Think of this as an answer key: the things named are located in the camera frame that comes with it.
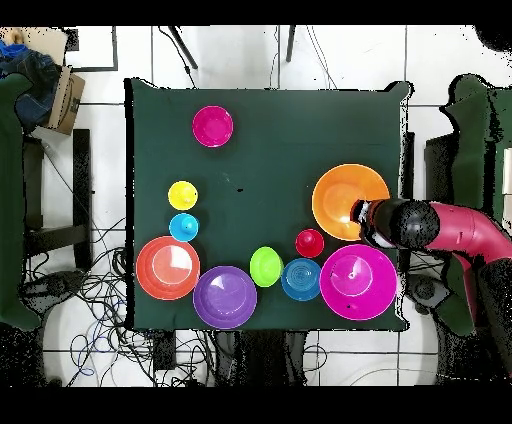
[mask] white tile floor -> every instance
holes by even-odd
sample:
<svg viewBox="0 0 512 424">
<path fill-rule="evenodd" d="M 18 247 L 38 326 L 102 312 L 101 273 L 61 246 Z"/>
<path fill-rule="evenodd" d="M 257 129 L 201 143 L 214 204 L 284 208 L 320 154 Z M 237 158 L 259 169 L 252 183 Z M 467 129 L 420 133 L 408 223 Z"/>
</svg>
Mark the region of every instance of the white tile floor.
<svg viewBox="0 0 512 424">
<path fill-rule="evenodd" d="M 448 86 L 453 78 L 473 72 L 495 85 L 512 82 L 510 55 L 484 47 L 470 26 L 316 26 L 314 30 L 338 88 L 384 89 L 393 81 L 404 79 L 414 85 L 414 94 L 409 101 L 408 125 L 409 130 L 416 133 L 414 195 L 418 199 L 425 198 L 422 159 L 425 141 L 452 131 L 448 119 L 437 106 L 447 102 Z M 199 64 L 199 70 L 192 71 L 197 87 L 262 89 L 271 85 L 277 88 L 277 58 L 270 77 L 277 51 L 274 25 L 184 27 L 182 31 L 183 39 Z M 83 34 L 90 37 L 94 32 Z M 104 31 L 98 31 L 98 34 L 102 34 L 104 41 Z M 283 25 L 280 89 L 327 88 L 328 79 L 306 27 L 297 27 L 291 63 L 285 61 L 287 36 L 288 26 Z M 96 47 L 101 48 L 101 45 L 97 43 Z M 162 87 L 191 87 L 173 45 L 157 27 L 117 27 L 117 49 L 118 71 L 80 74 L 86 85 L 75 125 L 76 128 L 91 130 L 93 216 L 100 231 L 112 226 L 126 213 L 123 78 L 140 77 Z M 105 62 L 107 55 L 98 57 Z M 94 57 L 79 57 L 77 53 L 69 59 L 83 66 L 108 66 L 103 62 L 94 63 Z M 43 129 L 37 129 L 35 135 L 43 138 L 48 154 L 72 184 L 71 138 Z M 47 159 L 44 163 L 43 199 L 45 226 L 71 223 L 71 194 Z M 105 237 L 109 248 L 124 244 L 124 225 L 121 222 L 116 231 Z M 95 245 L 96 254 L 101 250 L 100 244 Z M 72 269 L 73 266 L 72 250 L 60 249 L 51 253 L 51 260 L 43 267 L 43 272 Z M 107 268 L 106 263 L 98 265 L 98 269 Z M 309 384 L 432 384 L 437 364 L 437 337 L 433 321 L 429 316 L 418 315 L 407 299 L 403 301 L 403 314 L 410 322 L 410 328 L 401 334 L 311 332 L 307 344 L 318 341 L 328 352 L 328 357 L 321 370 L 307 372 Z M 84 333 L 93 322 L 88 308 L 77 299 L 70 299 L 53 309 L 44 337 L 45 367 L 49 377 L 58 375 L 68 381 L 76 372 L 69 354 L 71 340 L 75 335 Z M 180 331 L 178 337 L 186 342 L 195 334 Z M 180 355 L 190 360 L 189 353 Z M 102 375 L 114 357 L 112 352 L 96 352 L 92 356 L 94 364 L 89 361 L 88 365 L 94 365 Z M 320 354 L 318 360 L 322 363 L 324 356 Z M 316 362 L 317 355 L 304 355 L 305 369 L 314 368 Z M 397 371 L 397 365 L 404 370 Z M 169 373 L 166 381 L 170 381 L 172 375 Z M 204 379 L 204 375 L 204 368 L 196 371 L 198 378 Z M 103 385 L 150 385 L 137 364 L 128 360 L 118 361 L 112 368 L 112 376 L 107 374 Z M 75 385 L 96 386 L 96 376 L 80 376 Z"/>
</svg>

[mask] red plate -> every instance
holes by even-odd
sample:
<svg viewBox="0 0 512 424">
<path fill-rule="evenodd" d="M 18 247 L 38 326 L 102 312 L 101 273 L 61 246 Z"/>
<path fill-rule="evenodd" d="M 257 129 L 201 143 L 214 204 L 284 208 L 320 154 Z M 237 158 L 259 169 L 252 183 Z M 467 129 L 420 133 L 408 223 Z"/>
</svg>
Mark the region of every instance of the red plate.
<svg viewBox="0 0 512 424">
<path fill-rule="evenodd" d="M 136 275 L 150 296 L 176 300 L 190 293 L 199 279 L 199 257 L 194 248 L 171 236 L 158 237 L 140 251 Z"/>
</svg>

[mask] magenta bowl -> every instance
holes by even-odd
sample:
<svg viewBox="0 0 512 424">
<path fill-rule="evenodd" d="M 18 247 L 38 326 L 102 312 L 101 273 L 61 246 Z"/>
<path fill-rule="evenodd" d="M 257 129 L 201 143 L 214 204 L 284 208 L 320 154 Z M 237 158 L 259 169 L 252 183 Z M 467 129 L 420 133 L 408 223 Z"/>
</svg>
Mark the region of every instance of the magenta bowl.
<svg viewBox="0 0 512 424">
<path fill-rule="evenodd" d="M 397 289 L 393 263 L 380 250 L 351 244 L 334 252 L 320 272 L 320 292 L 336 314 L 365 321 L 382 314 Z"/>
<path fill-rule="evenodd" d="M 233 119 L 220 106 L 206 106 L 194 116 L 192 132 L 199 143 L 206 147 L 220 147 L 233 134 Z"/>
</svg>

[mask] blue cloth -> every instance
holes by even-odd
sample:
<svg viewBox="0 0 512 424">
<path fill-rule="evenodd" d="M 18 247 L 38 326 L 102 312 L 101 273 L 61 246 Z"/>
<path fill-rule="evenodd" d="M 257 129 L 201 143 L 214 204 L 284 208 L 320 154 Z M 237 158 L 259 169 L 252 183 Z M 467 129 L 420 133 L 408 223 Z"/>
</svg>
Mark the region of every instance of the blue cloth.
<svg viewBox="0 0 512 424">
<path fill-rule="evenodd" d="M 10 46 L 6 46 L 5 43 L 0 40 L 0 55 L 8 59 L 14 59 L 18 54 L 25 50 L 28 50 L 25 44 L 11 44 Z"/>
<path fill-rule="evenodd" d="M 46 125 L 50 118 L 60 77 L 60 70 L 52 58 L 26 49 L 11 60 L 0 57 L 0 72 L 7 75 L 20 73 L 32 83 L 32 88 L 16 101 L 16 113 L 25 131 L 31 133 L 36 125 Z"/>
</svg>

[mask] green cup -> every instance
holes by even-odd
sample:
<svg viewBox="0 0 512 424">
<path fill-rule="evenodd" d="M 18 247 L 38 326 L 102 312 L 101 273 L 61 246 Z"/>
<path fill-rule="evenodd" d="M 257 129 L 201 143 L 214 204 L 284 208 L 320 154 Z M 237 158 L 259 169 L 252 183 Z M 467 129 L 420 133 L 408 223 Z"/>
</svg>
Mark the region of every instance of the green cup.
<svg viewBox="0 0 512 424">
<path fill-rule="evenodd" d="M 283 273 L 283 261 L 277 252 L 268 246 L 260 247 L 251 257 L 251 278 L 260 287 L 270 287 Z"/>
</svg>

